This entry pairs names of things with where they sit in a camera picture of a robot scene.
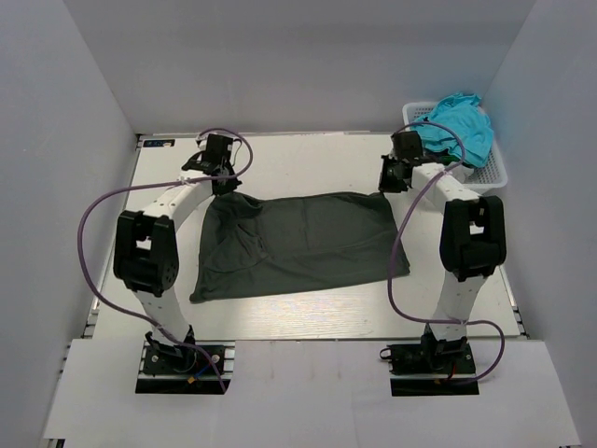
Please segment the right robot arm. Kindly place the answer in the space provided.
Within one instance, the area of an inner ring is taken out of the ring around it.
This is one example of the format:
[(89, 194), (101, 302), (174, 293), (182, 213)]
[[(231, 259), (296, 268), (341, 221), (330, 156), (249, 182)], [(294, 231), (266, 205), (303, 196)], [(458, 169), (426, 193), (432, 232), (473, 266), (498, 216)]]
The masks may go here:
[(393, 297), (395, 263), (387, 280), (389, 302), (401, 317), (425, 324), (422, 344), (433, 355), (456, 354), (466, 345), (466, 327), (481, 287), (507, 255), (504, 206), (496, 196), (483, 197), (462, 184), (451, 169), (439, 163), (382, 158), (379, 190), (417, 191), (392, 246), (396, 256), (402, 234), (418, 202), (426, 199), (442, 213), (439, 257), (445, 269), (437, 308), (429, 319), (402, 312)]

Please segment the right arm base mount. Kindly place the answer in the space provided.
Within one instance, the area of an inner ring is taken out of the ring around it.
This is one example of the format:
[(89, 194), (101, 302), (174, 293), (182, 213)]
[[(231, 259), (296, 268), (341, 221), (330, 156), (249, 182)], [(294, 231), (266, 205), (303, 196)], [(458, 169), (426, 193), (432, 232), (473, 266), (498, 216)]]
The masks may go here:
[(479, 383), (469, 344), (463, 353), (432, 367), (419, 343), (386, 345), (380, 360), (389, 364), (391, 395), (395, 398), (476, 396)]

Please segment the dark grey t shirt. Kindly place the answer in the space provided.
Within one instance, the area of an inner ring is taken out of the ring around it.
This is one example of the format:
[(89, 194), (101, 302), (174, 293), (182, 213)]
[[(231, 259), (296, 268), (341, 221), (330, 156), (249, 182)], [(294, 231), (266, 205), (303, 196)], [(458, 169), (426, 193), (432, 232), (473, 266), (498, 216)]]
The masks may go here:
[(193, 303), (352, 287), (410, 273), (380, 193), (214, 198), (201, 228)]

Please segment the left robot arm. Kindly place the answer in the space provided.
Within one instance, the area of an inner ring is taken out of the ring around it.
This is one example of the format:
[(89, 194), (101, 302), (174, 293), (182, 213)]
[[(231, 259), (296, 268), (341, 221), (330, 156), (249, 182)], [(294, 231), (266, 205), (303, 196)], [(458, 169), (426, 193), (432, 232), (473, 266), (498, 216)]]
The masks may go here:
[(230, 156), (204, 161), (200, 152), (182, 167), (174, 186), (138, 210), (118, 217), (113, 271), (151, 320), (152, 338), (164, 345), (193, 343), (174, 283), (179, 273), (177, 231), (208, 199), (240, 185)]

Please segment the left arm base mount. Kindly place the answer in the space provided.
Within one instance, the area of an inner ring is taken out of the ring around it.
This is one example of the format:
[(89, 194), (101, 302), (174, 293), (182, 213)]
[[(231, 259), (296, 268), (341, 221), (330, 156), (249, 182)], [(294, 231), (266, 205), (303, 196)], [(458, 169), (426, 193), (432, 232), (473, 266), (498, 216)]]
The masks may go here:
[(184, 357), (165, 354), (145, 342), (136, 379), (138, 395), (210, 395), (225, 393), (211, 362), (215, 363), (225, 387), (233, 374), (234, 343), (208, 343), (202, 346), (207, 358), (194, 350)]

